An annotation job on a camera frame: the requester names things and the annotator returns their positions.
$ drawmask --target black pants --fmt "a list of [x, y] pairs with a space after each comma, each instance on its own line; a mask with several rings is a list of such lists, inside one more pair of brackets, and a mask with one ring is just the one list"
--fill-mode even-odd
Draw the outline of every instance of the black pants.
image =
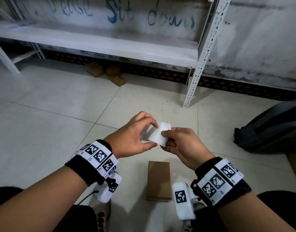
[[[17, 187], [0, 187], [0, 205], [21, 191], [23, 190]], [[94, 210], [84, 205], [79, 205], [73, 210], [74, 207], [75, 205], [69, 210], [72, 213], [65, 220], [62, 219], [63, 223], [57, 231], [97, 231], [98, 227]]]
[[[0, 187], [0, 205], [23, 191], [16, 187]], [[268, 191], [258, 195], [268, 207], [296, 229], [296, 193], [289, 191]], [[193, 231], [227, 231], [215, 207], [205, 207], [196, 213], [192, 221]], [[77, 206], [63, 221], [58, 231], [97, 231], [96, 215], [89, 206]]]
[[[267, 191], [258, 195], [268, 207], [296, 229], [296, 193], [290, 191]], [[215, 207], [204, 207], [191, 221], [193, 231], [227, 231]]]

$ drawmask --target person's left hand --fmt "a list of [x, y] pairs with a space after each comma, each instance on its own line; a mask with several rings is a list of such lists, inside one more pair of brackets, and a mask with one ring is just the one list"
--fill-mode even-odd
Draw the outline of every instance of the person's left hand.
[[141, 111], [126, 125], [104, 138], [111, 146], [117, 159], [143, 153], [157, 146], [154, 142], [142, 143], [140, 135], [149, 124], [158, 128], [157, 121], [146, 112]]

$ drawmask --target hand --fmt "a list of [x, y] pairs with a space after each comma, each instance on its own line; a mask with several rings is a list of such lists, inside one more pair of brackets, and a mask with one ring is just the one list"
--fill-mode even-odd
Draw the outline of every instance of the hand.
[[154, 142], [142, 143], [140, 140], [142, 130], [149, 124], [158, 128], [157, 121], [150, 114], [141, 111], [125, 126], [104, 138], [104, 141], [110, 144], [117, 159], [143, 153], [157, 146]]
[[161, 148], [177, 155], [184, 165], [194, 171], [201, 164], [215, 157], [192, 129], [172, 128], [172, 130], [162, 131], [161, 134], [169, 138], [165, 147], [161, 146]]

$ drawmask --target forearm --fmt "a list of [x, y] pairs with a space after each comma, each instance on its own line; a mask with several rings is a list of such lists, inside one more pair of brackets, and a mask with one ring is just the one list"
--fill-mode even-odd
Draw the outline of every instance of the forearm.
[[61, 167], [0, 206], [0, 231], [53, 231], [86, 188], [76, 172]]
[[230, 232], [295, 231], [253, 193], [220, 207], [218, 212]]

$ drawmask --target backpack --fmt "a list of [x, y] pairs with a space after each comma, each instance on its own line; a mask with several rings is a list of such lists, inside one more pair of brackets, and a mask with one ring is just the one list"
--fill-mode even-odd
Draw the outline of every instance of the backpack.
[[296, 99], [281, 102], [234, 130], [234, 143], [248, 152], [296, 151]]

